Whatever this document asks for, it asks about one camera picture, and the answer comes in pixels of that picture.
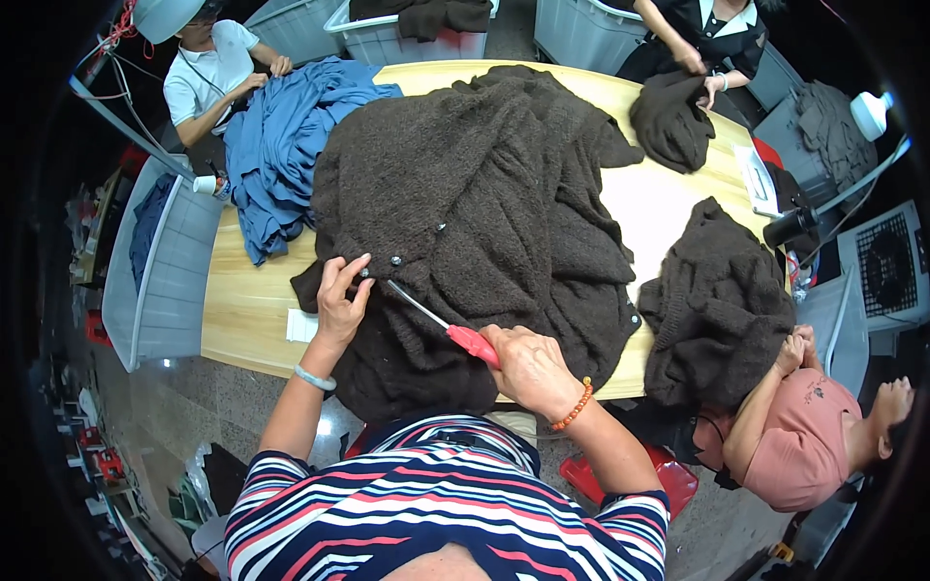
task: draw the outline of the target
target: blue fabric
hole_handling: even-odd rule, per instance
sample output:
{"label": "blue fabric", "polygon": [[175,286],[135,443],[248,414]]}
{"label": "blue fabric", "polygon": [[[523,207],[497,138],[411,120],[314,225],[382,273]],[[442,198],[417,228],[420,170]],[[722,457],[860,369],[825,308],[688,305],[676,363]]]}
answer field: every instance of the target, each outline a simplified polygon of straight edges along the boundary
{"label": "blue fabric", "polygon": [[336,57],[312,62],[271,79],[230,120],[226,170],[256,266],[312,227],[313,168],[336,123],[369,101],[403,96],[397,85],[372,83],[380,70]]}
{"label": "blue fabric", "polygon": [[142,275],[145,273],[149,251],[152,250],[158,220],[162,217],[176,178],[173,174],[162,174],[141,204],[133,209],[136,213],[136,227],[132,229],[132,240],[129,242],[129,262],[132,263],[132,278],[136,280],[136,294],[142,287]]}

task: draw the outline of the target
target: tiled floor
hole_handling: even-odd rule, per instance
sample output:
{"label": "tiled floor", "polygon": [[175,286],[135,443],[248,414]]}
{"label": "tiled floor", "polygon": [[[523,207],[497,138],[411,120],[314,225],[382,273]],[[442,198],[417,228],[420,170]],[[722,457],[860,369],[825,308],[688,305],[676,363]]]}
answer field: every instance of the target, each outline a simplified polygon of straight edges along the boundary
{"label": "tiled floor", "polygon": [[[485,56],[532,60],[535,9],[534,0],[501,0]],[[88,296],[89,303],[99,300],[96,293]],[[76,342],[72,356],[90,364],[90,351],[86,343]],[[170,367],[146,363],[130,375],[113,350],[94,346],[92,351],[107,432],[139,479],[150,526],[183,561],[190,555],[187,540],[166,517],[167,489],[175,487],[183,460],[200,442],[218,442],[248,462],[285,381],[200,357],[172,361]],[[335,398],[325,403],[323,420],[310,457],[317,466],[337,461],[339,437],[348,432],[351,442],[361,430],[361,422]],[[558,474],[559,464],[577,447],[569,440],[540,441],[539,451],[543,480],[578,498]],[[778,541],[788,521],[745,490],[721,490],[712,473],[699,475],[697,496],[669,532],[671,581],[727,578],[757,550]]]}

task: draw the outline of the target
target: black thermos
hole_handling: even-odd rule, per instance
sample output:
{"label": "black thermos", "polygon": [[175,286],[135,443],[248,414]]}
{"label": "black thermos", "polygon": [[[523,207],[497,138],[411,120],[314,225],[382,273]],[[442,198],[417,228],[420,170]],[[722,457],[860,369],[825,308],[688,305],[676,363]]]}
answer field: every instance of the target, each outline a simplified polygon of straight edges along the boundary
{"label": "black thermos", "polygon": [[795,208],[762,228],[765,243],[772,250],[817,227],[820,218],[814,208]]}

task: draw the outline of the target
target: scissors handle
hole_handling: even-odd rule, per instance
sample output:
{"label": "scissors handle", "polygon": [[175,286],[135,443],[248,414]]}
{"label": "scissors handle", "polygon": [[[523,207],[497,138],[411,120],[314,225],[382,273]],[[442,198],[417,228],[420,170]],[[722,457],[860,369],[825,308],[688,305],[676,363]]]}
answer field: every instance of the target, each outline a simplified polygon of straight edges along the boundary
{"label": "scissors handle", "polygon": [[484,360],[494,369],[500,369],[498,352],[477,331],[472,331],[468,327],[460,327],[457,324],[450,324],[449,328],[445,330],[445,334],[464,348],[469,355]]}

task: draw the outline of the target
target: pink t-shirt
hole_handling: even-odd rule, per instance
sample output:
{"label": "pink t-shirt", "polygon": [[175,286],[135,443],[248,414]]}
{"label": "pink t-shirt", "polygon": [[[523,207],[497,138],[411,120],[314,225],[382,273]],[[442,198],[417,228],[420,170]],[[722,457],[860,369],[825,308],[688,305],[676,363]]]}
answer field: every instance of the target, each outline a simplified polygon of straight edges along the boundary
{"label": "pink t-shirt", "polygon": [[[856,398],[814,369],[798,369],[782,379],[769,407],[759,447],[743,482],[778,512],[816,507],[849,478],[843,412],[862,418]],[[724,439],[733,417],[701,412],[714,420]],[[723,442],[710,422],[699,418],[694,443],[705,465],[720,469]]]}

